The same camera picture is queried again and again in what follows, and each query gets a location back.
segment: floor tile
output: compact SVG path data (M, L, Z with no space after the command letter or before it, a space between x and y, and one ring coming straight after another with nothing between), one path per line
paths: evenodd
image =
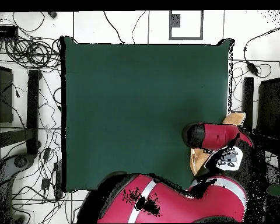
M277 27L280 27L277 10L225 11L224 38L235 39L234 59L244 59L243 49L250 39ZM246 59L280 61L280 31L249 42Z
M86 190L79 190L72 194L72 198L74 200L84 200L86 198L86 196L88 195L88 192L89 191L86 191Z

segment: white floor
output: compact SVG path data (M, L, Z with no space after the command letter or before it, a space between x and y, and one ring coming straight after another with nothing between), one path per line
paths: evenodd
M58 17L52 19L47 15L46 12L43 25L36 31L29 33L35 37L46 37L57 39L60 36L71 36L79 43L120 43L116 31L107 22L103 12L58 12ZM138 24L132 34L133 28L138 20L138 18L143 14L143 16L138 21ZM191 13L183 12L182 15L190 15ZM204 39L203 40L187 40L187 41L171 41L169 40L169 11L168 10L138 10L135 12L106 12L106 15L112 25L118 30L120 38L125 43L133 43L133 39L136 44L171 44L171 43L203 43L203 44L217 44L222 38L233 38L235 39L235 45L233 47L233 63L234 63L234 77L239 76L243 70L245 73L247 71L246 65L243 62L238 62L238 60L243 60L243 48L246 43L253 37L260 35L280 26L280 12L268 11L268 10L206 10L204 11ZM1 24L10 24L12 20L12 13L2 13ZM29 12L29 13L15 13L14 18L17 24L26 30L33 30L41 23L43 16L40 12ZM254 77L254 100L258 99L258 87L260 82L266 79L278 78L280 77L280 31L276 31L267 36L257 38L251 41L247 47L246 57L248 60L254 60L255 64L270 64L272 71L271 74L265 78L261 79L253 76L250 72L246 73L244 76ZM0 66L12 69L15 86L21 88L18 90L20 98L16 95L13 96L13 106L20 114L23 123L26 125L26 110L27 110L27 70L22 68L20 65L12 62L11 59L6 54L0 55ZM270 70L268 67L261 67L261 76L267 75ZM43 73L44 78L40 81L41 94L39 97L39 105L47 102L47 105L40 109L41 121L39 121L39 140L43 144L40 151L43 150L43 146L46 143L47 136L50 142L52 136L54 135L57 144L61 144L61 136L57 132L61 133L61 113L57 109L57 104L55 104L51 93L61 86L60 75L58 71L53 71L49 73ZM238 99L242 98L242 79L240 77L236 78L236 83L239 82L237 89L235 91L235 96ZM56 99L60 102L61 95L60 90L56 94ZM254 122L253 126L257 124L257 102L254 103ZM232 99L232 110L240 111L241 102L237 101L234 97ZM22 124L19 120L18 115L14 112L13 123L4 123L0 125L0 132L18 130L22 128ZM15 145L4 147L0 150L0 158L4 157L9 150ZM50 148L54 149L58 146L55 143L51 143ZM19 152L24 152L26 149L26 144L22 144L10 152L10 155L17 154ZM47 173L49 170L52 171L53 163L61 159L61 150L57 149L57 155L54 155L52 160L46 164ZM36 191L41 189L41 178L40 173L37 171L39 169L37 164L38 159L36 159L35 164L28 170L19 173L17 179L24 176L26 177L19 181L15 181L13 186L13 193L18 193L24 186L33 186ZM25 193L27 189L22 192L24 194L18 195L16 199L13 200L15 208L20 208L23 211L29 212L31 214L31 220L29 223L40 223L44 220L44 217L53 210L58 204L41 203L41 197L37 195L32 190ZM71 214L73 215L74 209L80 207L82 201L84 200L87 191L77 191L73 194L66 195L64 201L61 201L61 207L50 220L47 217L45 223L68 223L67 217L70 221ZM54 199L52 190L49 191L48 198Z

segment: wire bundle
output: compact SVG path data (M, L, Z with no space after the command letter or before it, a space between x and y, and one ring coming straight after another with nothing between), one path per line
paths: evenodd
M59 39L54 40L50 46L44 41L31 41L19 37L18 40L5 41L5 51L13 62L26 69L51 72L58 70L60 66Z

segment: black cable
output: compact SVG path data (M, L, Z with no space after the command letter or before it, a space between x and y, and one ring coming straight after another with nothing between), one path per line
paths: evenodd
M119 40L120 40L120 42L122 42L123 44L125 44L122 40L121 40L121 38L120 38L120 36L119 36L119 33L118 33L118 31L117 31L117 29L111 24L111 22L109 21L109 19L108 19L108 17L107 17L107 15L106 15L106 13L105 13L105 11L103 11L104 12L104 15L105 15L105 18L106 18L106 20L109 22L109 24L111 25L111 27L116 31L116 33L117 33L117 36L118 36L118 38L119 38Z
M235 63L233 64L233 66L234 66L235 64L240 63L240 62L245 63L244 61L237 61L237 62L235 62ZM259 69L260 69L259 74L262 73L262 70L261 70L261 67L260 67L260 66L268 66L268 67L269 67L269 74L266 75L266 76L260 76L260 75L257 75L257 76L260 77L260 78L266 78L266 77L270 76L270 74L271 74L271 72L272 72L272 67L270 66L270 64L259 64L259 65L255 65L256 68L259 67ZM233 73L234 73L234 71L235 71L236 69L240 69L242 73L241 73L239 76L233 77ZM234 94L234 93L235 93L235 91L236 91L237 86L238 86L239 83L242 81L241 79L242 79L243 75L245 75L245 74L248 73L248 72L249 72L249 70L246 71L245 73L243 73L243 69L242 69L241 67L237 67L237 68L235 68L235 69L232 70L232 81L235 82L235 84L236 84L236 86L235 86L234 89L233 89L232 95L233 95L233 97L234 97L238 102L242 102L242 101L239 100L239 99L237 99L237 98L235 97L235 94ZM240 78L238 83L236 83L235 78ZM241 107L242 107L242 106L239 106L239 107L237 107L237 108L234 108L232 111L235 111L235 110L237 110L237 109L239 109L239 108L241 108Z
M58 101L56 100L55 94L56 94L56 92L57 92L58 90L60 90L60 89L61 89L61 87L59 87L58 89L56 89L56 90L54 91L54 93L53 93L53 100L54 100L56 103L58 103L58 104L61 104L61 102L58 102Z
M135 30L135 28L136 28L136 26L137 26L137 24L138 24L138 21L140 20L141 17L143 17L143 15L145 14L146 11L147 11L147 10L145 10L145 11L143 12L143 14L138 18L138 20L137 20L137 22L136 22L136 24L135 24L135 26L134 26L134 29L133 29L133 31L132 31L132 39L133 39L134 44L135 44L135 40L134 40L134 30Z
M26 212L26 211L21 211L21 210L19 210L19 209L16 209L16 208L15 208L15 207L13 207L13 206L12 206L12 208L13 208L15 211L18 211L18 212L21 212L21 213L28 214L28 215L29 215L29 219L28 219L28 221L27 221L27 223L26 223L26 224L28 224L28 223L30 222L30 219L31 219L31 214L30 214L30 213L28 213L28 212Z
M17 144L16 146L12 147L12 148L9 150L9 152L7 153L7 155L5 155L5 156L0 160L0 163L1 163L3 160L5 160L5 158L8 157L8 155L10 154L10 152L11 152L14 148L16 148L16 147L18 147L18 146L24 144L25 142L26 142L26 141L21 142L21 143Z
M65 217L66 217L66 219L67 219L67 221L68 221L68 224L71 224L70 222L69 222L69 220L68 220L68 214L67 214L67 202L65 202Z
M255 39L257 39L257 38L259 38L259 37L262 37L262 36L264 36L264 35L268 35L268 34L270 34L270 33L273 33L273 32L275 32L275 31L278 31L278 30L280 30L280 27L277 27L276 29L272 29L272 30L269 30L269 31L267 31L267 32L265 32L265 33L263 33L263 34L261 34L261 35L258 35L258 36L256 36L256 37L250 39L250 40L246 43L246 45L245 45L245 47L244 47L244 60L245 60L245 63L247 64L247 67L248 67L249 71L251 71L251 73L254 74L254 75L257 76L257 77L266 78L266 76L260 76L260 75L259 75L259 72L258 72L258 70L257 70L257 65L254 65L253 63L250 63L250 62L246 59L246 51L247 51L248 43L251 42L251 41L253 41L253 40L255 40Z
M19 118L20 118L21 124L23 125L24 130L27 131L27 130L26 130L26 127L25 127L25 125L24 125L24 123L23 123L23 121L22 121L22 118L21 118L20 114L18 113L17 109L15 109L14 107L12 107L10 104L8 104L6 101L4 101L4 100L2 100L2 99L0 99L0 101L2 101L4 104L6 104L6 105L8 105L9 107L11 107L11 108L17 113L17 115L18 115Z
M39 224L44 224L44 222L48 221L49 219L46 219L46 218L49 216L49 214L52 213L56 208L58 208L58 210L57 210L54 214L52 214L52 216L51 216L51 218L50 218L50 219L52 219L52 217L60 210L61 205L60 205L60 206L57 205L56 207L54 207L54 208L48 213L48 215L46 215L46 216L44 217L44 220L43 220L42 222L40 222Z
M82 206L80 206L80 207L78 207L78 208L76 208L73 212L73 220L75 220L75 212L78 210L78 209L80 209Z
M246 59L246 51L247 51L247 45L248 45L248 43L251 42L251 41L253 41L253 40L255 40L255 39L257 39L257 38L259 38L259 37L261 37L261 36L264 36L264 35L273 33L273 32L278 31L278 30L280 30L280 27L277 27L276 29L272 29L272 30L269 30L269 31L267 31L267 32L265 32L265 33L263 33L263 34L261 34L261 35L258 35L258 36L252 38L251 40L249 40L249 41L246 43L246 45L245 45L245 47L244 47L244 59L245 59L245 62L246 62L247 64L249 63L248 60Z
M33 31L36 31L36 30L39 29L39 28L41 27L41 25L43 25L43 23L44 23L44 18L45 18L45 16L44 16L44 14L43 14L42 12L40 12L40 13L42 14L42 16L43 16L43 20L41 21L40 25L39 25L37 28L33 29L33 30L25 30L25 29L19 27L19 25L16 23L16 20L15 20L15 13L16 13L16 12L13 12L13 13L12 13L12 19L13 19L14 23L18 26L18 28L19 28L21 31L23 31L23 30L24 30L25 32L33 32Z
M56 203L56 202L57 202L56 200L51 200L51 199L48 199L48 198L44 197L44 196L41 195L39 192L37 192L35 189L33 189L32 187L27 186L27 185L24 186L14 197L12 197L12 200L13 200L16 196L20 195L20 192L21 192L24 188L29 188L30 190L34 191L37 195L39 195L39 196L41 196L43 199L47 200L48 202L52 202L52 203Z

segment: cable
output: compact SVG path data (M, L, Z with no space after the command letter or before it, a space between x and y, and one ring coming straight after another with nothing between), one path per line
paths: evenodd
M30 219L31 219L31 214L26 212L26 211L21 211L19 209L16 209L15 207L12 206L12 208L15 210L15 211L18 211L18 212L21 212L21 213L25 213L25 214L28 214L29 215L29 219L28 221L26 222L26 224L28 224L30 222Z
M54 93L53 93L53 100L54 100L56 103L58 103L58 104L61 104L61 102L56 101L55 94L56 94L56 92L57 92L58 90L60 90L60 89L61 89L61 87L59 87L58 89L56 89L56 90L54 91Z
M76 208L73 212L73 220L75 220L75 212L78 210L78 209L80 209L82 206L80 206L80 207L78 207L78 208Z
M106 17L106 20L109 22L109 24L111 25L111 27L113 27L113 29L116 31L116 33L117 33L117 36L118 36L118 38L119 38L119 40L120 40L120 42L122 42L123 44L125 44L122 40L121 40L121 38L120 38L120 36L119 36L119 33L118 33L118 31L117 31L117 29L111 24L111 22L109 21L109 19L108 19L108 17L107 17L107 15L106 15L106 13L105 13L105 11L103 11L104 12L104 15L105 15L105 17Z
M265 33L263 33L263 34L261 34L261 35L258 35L258 36L256 36L256 37L252 38L251 40L249 40L249 41L246 43L245 47L244 47L244 59L245 59L245 62L246 62L246 63L249 63L248 60L246 59L246 51L247 51L247 46L248 46L248 43L249 43L249 42L251 42L252 40L255 40L255 39L257 39L257 38L259 38L259 37L261 37L261 36L264 36L264 35L273 33L273 32L278 31L278 30L280 30L280 27L277 27L276 29L269 30L269 31L267 31L267 32L265 32Z
M138 24L138 21L140 20L141 17L143 17L143 15L145 14L146 11L147 11L147 10L145 10L145 11L143 12L143 14L138 18L138 20L137 20L137 22L136 22L136 24L135 24L135 26L134 26L134 29L133 29L133 31L132 31L132 39L133 39L134 44L135 44L134 35L133 35L134 30L135 30L135 28L136 28L136 26L137 26L137 24Z
M39 28L41 27L41 25L43 25L43 23L44 23L44 18L45 18L45 16L44 16L44 14L43 14L42 12L40 12L40 13L42 14L42 16L43 16L43 20L41 21L40 25L39 25L37 28L33 29L33 30L25 30L25 29L21 28L21 27L16 23L16 20L15 20L15 13L16 13L16 12L13 12L13 13L12 13L12 19L13 19L14 23L18 26L18 28L19 28L21 31L24 30L25 32L34 32L34 31L36 31L37 29L39 29Z
M5 159L5 158L7 158L8 157L8 155L10 154L10 152L14 149L14 148L16 148L16 147L18 147L18 146L20 146L20 145L22 145L22 144L24 144L26 141L24 141L24 142L21 142L21 143L19 143L18 145L16 145L16 146L14 146L14 147L12 147L10 150L9 150L9 152L7 153L7 155L5 155L1 160L0 160L0 163Z
M20 118L20 121L21 121L21 124L22 124L22 126L23 126L23 129L24 129L25 131L27 131L27 130L26 130L26 127L25 127L25 125L24 125L24 123L23 123L23 121L22 121L22 118L21 118L20 114L18 113L17 109L15 109L14 107L12 107L10 104L8 104L6 101L4 101L4 100L2 100L2 99L0 99L0 101L2 101L4 104L6 104L6 105L8 105L9 107L11 107L11 108L17 113L17 115L18 115L19 118Z
M44 224L44 222L48 221L49 219L46 219L46 218L49 216L49 214L50 214L51 212L53 212L56 208L58 208L58 210L57 210L54 214L52 214L52 216L51 216L51 218L50 218L50 219L52 219L52 217L60 210L61 205L60 205L60 206L57 205L56 207L54 207L54 208L48 213L48 215L46 215L46 216L44 217L44 220L43 220L42 222L40 222L39 224Z
M263 34L261 34L261 35L258 35L258 36L252 38L251 40L249 40L249 41L246 43L246 45L245 45L245 47L244 47L244 60L245 60L245 63L247 64L247 68L249 69L249 71L251 71L251 73L252 73L253 75L255 75L255 76L257 76L257 77L260 77L260 78L265 78L265 77L266 77L266 76L265 76L265 77L259 76L259 72L258 72L258 70L257 70L257 65L254 65L253 63L250 63L250 62L246 59L246 51L247 51L248 43L251 42L251 41L253 41L253 40L255 40L255 39L257 39L257 38L259 38L259 37L262 37L262 36L264 36L264 35L268 35L268 34L270 34L270 33L273 33L273 32L275 32L275 31L278 31L278 30L280 30L280 27L277 27L276 29L272 29L272 30L269 30L269 31L267 31L267 32L265 32L265 33L263 33Z
M68 214L67 214L67 202L65 202L65 217L66 217L66 219L67 219L67 221L68 221L68 224L71 224L70 222L69 222L69 220L68 220Z
M237 61L237 62L235 62L234 64L233 64L233 66L234 65L236 65L236 64L238 64L238 63L241 63L241 62L243 62L243 63L246 63L246 62L244 62L244 61ZM268 66L269 67L269 74L268 75L266 75L266 76L260 76L259 74L261 74L262 73L262 70L261 70L261 66ZM255 65L255 67L256 68L259 68L260 69L260 72L259 72L259 74L257 74L257 76L259 77L259 78L266 78L266 77L268 77L268 76L270 76L270 74L271 74L271 72L272 72L272 67L270 66L270 64L259 64L259 65ZM236 69L240 69L241 70L241 74L239 75L239 76L233 76L233 74L234 74L234 72L235 72L235 70ZM237 88L237 86L239 85L239 83L240 82L242 82L242 77L243 77L243 75L245 75L246 73L248 73L250 70L248 70L248 71L246 71L245 73L243 73L243 69L241 68L241 67L237 67L237 68L234 68L233 70L232 70L232 82L235 82L235 87L234 87L234 89L233 89L233 91L232 91L232 95L233 95L233 97L238 101L238 102L242 102L241 100L239 100L239 99L237 99L236 97L235 97L235 91L236 91L236 88ZM241 108L242 106L239 106L239 107L237 107L237 108L234 108L232 111L235 111L235 110L237 110L237 109L239 109L239 108Z

